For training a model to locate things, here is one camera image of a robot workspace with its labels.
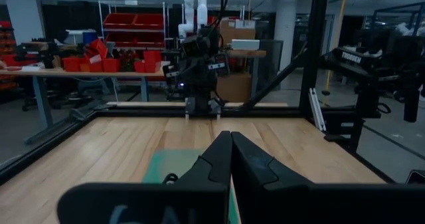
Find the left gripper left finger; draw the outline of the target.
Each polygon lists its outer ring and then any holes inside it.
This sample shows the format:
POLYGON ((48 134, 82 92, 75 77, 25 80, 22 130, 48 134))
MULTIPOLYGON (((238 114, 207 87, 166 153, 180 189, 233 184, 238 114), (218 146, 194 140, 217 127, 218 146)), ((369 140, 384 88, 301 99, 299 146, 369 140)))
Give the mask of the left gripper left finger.
POLYGON ((221 132, 173 183, 84 183, 59 199, 60 224, 228 224, 232 135, 221 132))

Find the green translucent plastic tray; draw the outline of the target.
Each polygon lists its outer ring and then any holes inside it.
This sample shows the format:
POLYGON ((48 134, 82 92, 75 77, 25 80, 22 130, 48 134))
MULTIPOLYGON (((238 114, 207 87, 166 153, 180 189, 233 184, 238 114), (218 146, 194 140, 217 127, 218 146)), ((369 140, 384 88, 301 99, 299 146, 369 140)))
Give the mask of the green translucent plastic tray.
MULTIPOLYGON (((187 172, 205 149, 175 149, 155 151, 142 179, 143 183, 161 183, 165 176, 174 173, 181 177, 187 172)), ((236 196, 230 184, 228 222, 241 224, 237 207, 236 196)))

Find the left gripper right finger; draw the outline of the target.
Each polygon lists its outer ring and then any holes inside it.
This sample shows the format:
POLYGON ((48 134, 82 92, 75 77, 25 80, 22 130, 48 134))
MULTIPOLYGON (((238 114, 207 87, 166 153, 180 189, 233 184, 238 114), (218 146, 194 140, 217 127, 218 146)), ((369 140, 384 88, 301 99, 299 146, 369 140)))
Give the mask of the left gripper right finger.
POLYGON ((241 133, 232 139, 242 224, 425 224, 425 184, 315 183, 241 133))

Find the cardboard box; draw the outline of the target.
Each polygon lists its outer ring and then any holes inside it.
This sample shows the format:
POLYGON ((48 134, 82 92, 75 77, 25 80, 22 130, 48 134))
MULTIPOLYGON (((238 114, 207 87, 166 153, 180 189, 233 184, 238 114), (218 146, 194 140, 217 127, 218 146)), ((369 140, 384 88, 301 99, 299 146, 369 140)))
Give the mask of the cardboard box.
POLYGON ((246 102, 251 95, 252 77, 248 73, 236 73, 218 77, 216 91, 229 102, 246 102))
POLYGON ((256 22, 252 20, 223 19, 220 22, 223 45, 230 45, 233 39, 255 39, 256 22))

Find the shelf with red bins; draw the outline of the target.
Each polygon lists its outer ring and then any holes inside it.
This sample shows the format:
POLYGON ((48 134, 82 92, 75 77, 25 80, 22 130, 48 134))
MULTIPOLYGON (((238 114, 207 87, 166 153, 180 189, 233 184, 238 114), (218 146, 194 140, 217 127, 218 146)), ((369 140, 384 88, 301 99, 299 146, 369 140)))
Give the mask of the shelf with red bins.
POLYGON ((101 38, 115 48, 164 50, 169 34, 169 4, 138 0, 99 0, 101 38))

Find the blue bin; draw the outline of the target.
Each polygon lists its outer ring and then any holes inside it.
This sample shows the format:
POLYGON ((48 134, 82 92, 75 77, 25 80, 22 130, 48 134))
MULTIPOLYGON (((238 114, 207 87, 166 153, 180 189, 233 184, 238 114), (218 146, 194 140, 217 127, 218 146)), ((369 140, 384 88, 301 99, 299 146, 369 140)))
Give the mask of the blue bin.
POLYGON ((82 33, 82 40, 85 45, 90 44, 92 41, 98 39, 98 34, 96 31, 84 31, 82 33))

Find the red plastic bin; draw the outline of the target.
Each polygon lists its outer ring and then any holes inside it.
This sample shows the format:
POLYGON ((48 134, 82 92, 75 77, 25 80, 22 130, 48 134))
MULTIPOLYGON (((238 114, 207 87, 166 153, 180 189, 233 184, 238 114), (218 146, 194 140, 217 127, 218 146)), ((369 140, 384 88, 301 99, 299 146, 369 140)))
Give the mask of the red plastic bin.
POLYGON ((159 50, 146 50, 143 52, 143 58, 146 63, 161 62, 161 51, 159 50))
POLYGON ((89 57, 99 55, 100 58, 106 58, 108 56, 108 48, 102 39, 96 39, 86 45, 86 54, 89 57))
POLYGON ((136 72, 156 73, 161 68, 160 62, 145 62, 144 60, 135 61, 133 67, 136 72))
POLYGON ((71 56, 63 58, 62 61, 66 72, 80 72, 80 58, 71 56))
POLYGON ((119 72, 120 60, 115 58, 105 58, 102 60, 102 67, 104 72, 119 72))

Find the white flat box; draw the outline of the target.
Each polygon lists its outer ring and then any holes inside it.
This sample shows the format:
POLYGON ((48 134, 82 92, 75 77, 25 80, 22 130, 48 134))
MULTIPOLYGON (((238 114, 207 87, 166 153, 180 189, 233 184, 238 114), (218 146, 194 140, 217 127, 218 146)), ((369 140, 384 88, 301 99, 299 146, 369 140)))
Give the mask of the white flat box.
POLYGON ((230 45, 233 50, 257 51, 260 48, 260 41, 256 39, 232 39, 230 45))

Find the silver aluminium strip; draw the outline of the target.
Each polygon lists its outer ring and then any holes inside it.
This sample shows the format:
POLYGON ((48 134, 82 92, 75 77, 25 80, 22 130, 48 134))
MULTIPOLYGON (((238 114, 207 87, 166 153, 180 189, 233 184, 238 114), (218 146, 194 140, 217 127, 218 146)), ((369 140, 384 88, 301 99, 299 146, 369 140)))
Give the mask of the silver aluminium strip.
POLYGON ((327 128, 315 88, 309 89, 309 103, 316 128, 322 132, 326 132, 327 128))

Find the wooden worktable blue legs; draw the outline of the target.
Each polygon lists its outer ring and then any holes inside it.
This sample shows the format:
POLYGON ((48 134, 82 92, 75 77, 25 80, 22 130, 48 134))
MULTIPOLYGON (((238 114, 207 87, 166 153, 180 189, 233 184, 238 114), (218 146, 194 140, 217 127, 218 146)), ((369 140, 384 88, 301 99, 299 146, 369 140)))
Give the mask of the wooden worktable blue legs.
POLYGON ((31 68, 24 66, 21 70, 0 70, 0 75, 13 75, 13 76, 31 76, 33 80, 33 90, 37 102, 39 116, 41 118, 43 129, 30 138, 24 139, 26 145, 31 145, 35 141, 47 135, 49 130, 57 127, 60 122, 54 123, 50 111, 50 104, 47 98, 47 89, 44 78, 140 78, 141 100, 143 102, 149 101, 147 77, 161 77, 165 75, 159 69, 156 72, 140 73, 140 72, 67 72, 62 68, 31 68))

